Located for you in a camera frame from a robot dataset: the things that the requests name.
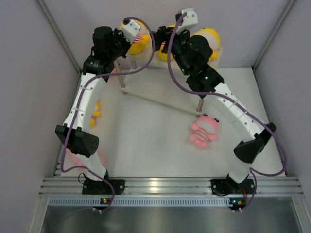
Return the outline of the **yellow plush toy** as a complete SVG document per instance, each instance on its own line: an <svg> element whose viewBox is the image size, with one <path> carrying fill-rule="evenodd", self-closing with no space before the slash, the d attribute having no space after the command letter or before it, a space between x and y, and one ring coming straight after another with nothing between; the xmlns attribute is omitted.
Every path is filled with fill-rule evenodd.
<svg viewBox="0 0 311 233"><path fill-rule="evenodd" d="M126 53L127 55L137 55L142 53L143 50L147 47L148 41L150 40L150 35L147 27L138 20L135 20L135 22L140 25L140 30L131 46L126 46L126 48L128 49Z"/></svg>
<svg viewBox="0 0 311 233"><path fill-rule="evenodd" d="M167 53L164 53L164 52L162 51L162 50L164 49L165 44L166 44L165 41L163 41L163 42L161 43L160 49L159 49L159 51L156 52L156 54L158 55L158 57L159 57L159 59L160 59L161 61L165 61L165 62L166 62L168 59L171 61L171 60L173 59L173 56L170 55L170 57L169 57Z"/></svg>
<svg viewBox="0 0 311 233"><path fill-rule="evenodd" d="M219 33L214 28L202 28L195 32L194 35L203 36L208 41L209 46L212 48L210 60L216 60L221 48L221 38Z"/></svg>

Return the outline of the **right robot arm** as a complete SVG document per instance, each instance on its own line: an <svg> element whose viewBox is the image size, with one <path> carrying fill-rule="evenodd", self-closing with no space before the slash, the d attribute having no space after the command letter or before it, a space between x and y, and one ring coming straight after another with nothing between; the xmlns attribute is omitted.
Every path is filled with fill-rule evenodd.
<svg viewBox="0 0 311 233"><path fill-rule="evenodd" d="M210 66L219 58L220 36L213 28L195 34L178 27L160 27L152 32L154 48L166 54L165 61L173 82L183 91L209 97L209 102L230 123L241 141L233 152L238 164L222 180L214 180L214 193L228 195L246 186L256 156L262 152L276 130L274 123L262 123L235 98L224 78Z"/></svg>

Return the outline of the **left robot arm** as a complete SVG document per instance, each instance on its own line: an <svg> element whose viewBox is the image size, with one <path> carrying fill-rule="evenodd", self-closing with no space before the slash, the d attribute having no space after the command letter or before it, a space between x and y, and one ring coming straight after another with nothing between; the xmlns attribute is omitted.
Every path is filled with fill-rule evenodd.
<svg viewBox="0 0 311 233"><path fill-rule="evenodd" d="M75 154L80 166L93 180L93 188L99 194L106 193L110 182L104 177L107 170L98 156L99 138L90 134L90 123L98 97L114 69L114 62L124 57L138 33L135 27L111 29L101 26L94 30L91 54L83 63L81 82L72 109L64 123L57 125L55 133L64 147Z"/></svg>

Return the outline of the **yellow plush toy beside left arm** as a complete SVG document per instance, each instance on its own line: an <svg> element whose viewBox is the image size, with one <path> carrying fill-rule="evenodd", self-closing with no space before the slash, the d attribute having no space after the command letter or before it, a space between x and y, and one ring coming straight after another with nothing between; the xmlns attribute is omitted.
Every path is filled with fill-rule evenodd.
<svg viewBox="0 0 311 233"><path fill-rule="evenodd" d="M94 128L94 126L96 125L96 119L101 115L101 105L99 100L96 101L95 103L95 108L94 111L92 113L91 116L91 120L90 120L90 128Z"/></svg>

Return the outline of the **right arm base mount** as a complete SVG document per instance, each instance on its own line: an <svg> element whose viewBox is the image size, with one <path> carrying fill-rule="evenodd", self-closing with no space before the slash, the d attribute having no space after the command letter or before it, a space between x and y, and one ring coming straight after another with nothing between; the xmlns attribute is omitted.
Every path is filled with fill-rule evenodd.
<svg viewBox="0 0 311 233"><path fill-rule="evenodd" d="M231 178L212 179L210 182L212 194L217 196L252 194L255 188L252 179L246 179L242 183L236 183Z"/></svg>

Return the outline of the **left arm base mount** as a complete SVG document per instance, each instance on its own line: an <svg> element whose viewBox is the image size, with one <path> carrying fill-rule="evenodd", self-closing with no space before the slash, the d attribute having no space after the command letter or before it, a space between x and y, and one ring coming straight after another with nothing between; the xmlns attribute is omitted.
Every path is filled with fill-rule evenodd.
<svg viewBox="0 0 311 233"><path fill-rule="evenodd" d="M125 180L111 179L108 181L116 195L121 195L125 190ZM95 181L86 178L83 183L83 195L112 195L112 188L104 181Z"/></svg>

